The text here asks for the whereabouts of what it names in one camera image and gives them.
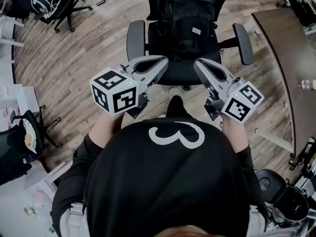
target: laminate floor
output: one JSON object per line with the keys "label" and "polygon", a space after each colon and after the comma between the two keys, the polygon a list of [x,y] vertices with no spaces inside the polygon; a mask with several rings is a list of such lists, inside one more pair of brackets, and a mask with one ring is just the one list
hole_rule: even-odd
{"label": "laminate floor", "polygon": [[[86,0],[95,4],[100,0]],[[220,12],[216,30],[218,40],[223,41],[233,34],[232,24],[244,24],[251,13],[276,8],[282,0],[226,0]],[[97,120],[100,109],[91,97],[89,79],[105,67],[127,62],[126,34],[128,25],[135,20],[145,20],[149,14],[148,0],[108,0],[93,11],[73,14],[71,33],[65,20],[60,33],[53,26],[28,20],[18,29],[16,39],[25,44],[16,48],[17,83],[34,86],[38,102],[45,104],[43,116],[47,123],[60,116],[62,121],[49,133],[63,148],[49,147],[41,158],[53,169],[62,161],[69,162],[83,137]],[[284,107],[285,95],[281,79],[272,56],[260,35],[250,34],[255,63],[243,66],[237,48],[222,52],[223,64],[235,76],[251,81],[266,97],[255,115],[246,123],[249,143],[256,169],[271,168],[284,178],[295,180],[299,168],[289,170],[289,152],[259,137],[254,133],[260,127],[266,131],[291,140],[290,119]],[[208,96],[203,86],[184,92],[183,98],[188,112],[195,118],[211,123],[204,109]],[[165,113],[169,97],[165,86],[155,85],[150,89],[152,101],[136,120],[125,115],[123,125],[143,119],[156,118]]]}

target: shoe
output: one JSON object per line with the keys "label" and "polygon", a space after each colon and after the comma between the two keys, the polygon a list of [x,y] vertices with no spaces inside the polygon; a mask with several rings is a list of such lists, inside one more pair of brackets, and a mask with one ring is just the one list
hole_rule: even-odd
{"label": "shoe", "polygon": [[182,92],[179,88],[171,88],[169,90],[169,97],[170,97],[170,100],[174,97],[174,96],[179,96],[181,97],[182,99]]}

